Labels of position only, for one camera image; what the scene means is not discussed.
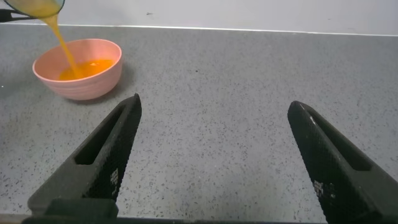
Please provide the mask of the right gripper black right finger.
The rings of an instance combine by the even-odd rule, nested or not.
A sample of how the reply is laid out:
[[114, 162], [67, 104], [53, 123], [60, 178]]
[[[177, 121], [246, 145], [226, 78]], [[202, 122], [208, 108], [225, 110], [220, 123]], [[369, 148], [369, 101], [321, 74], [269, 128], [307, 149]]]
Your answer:
[[394, 178], [309, 105], [287, 117], [328, 223], [397, 223]]

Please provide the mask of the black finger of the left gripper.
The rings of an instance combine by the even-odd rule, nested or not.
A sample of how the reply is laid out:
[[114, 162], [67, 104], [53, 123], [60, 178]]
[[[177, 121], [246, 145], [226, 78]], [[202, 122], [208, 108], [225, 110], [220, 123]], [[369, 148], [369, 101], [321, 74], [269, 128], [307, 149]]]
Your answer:
[[[13, 17], [13, 14], [20, 15], [20, 17]], [[19, 11], [13, 9], [0, 9], [0, 23], [21, 21], [21, 20], [32, 20], [34, 17], [27, 16]]]

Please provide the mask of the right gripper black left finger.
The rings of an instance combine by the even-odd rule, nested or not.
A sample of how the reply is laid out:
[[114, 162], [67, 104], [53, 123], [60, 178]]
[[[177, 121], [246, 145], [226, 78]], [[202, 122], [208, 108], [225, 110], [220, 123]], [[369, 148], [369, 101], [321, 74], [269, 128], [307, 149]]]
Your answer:
[[58, 198], [116, 201], [141, 115], [138, 94], [122, 100], [28, 199], [32, 214]]

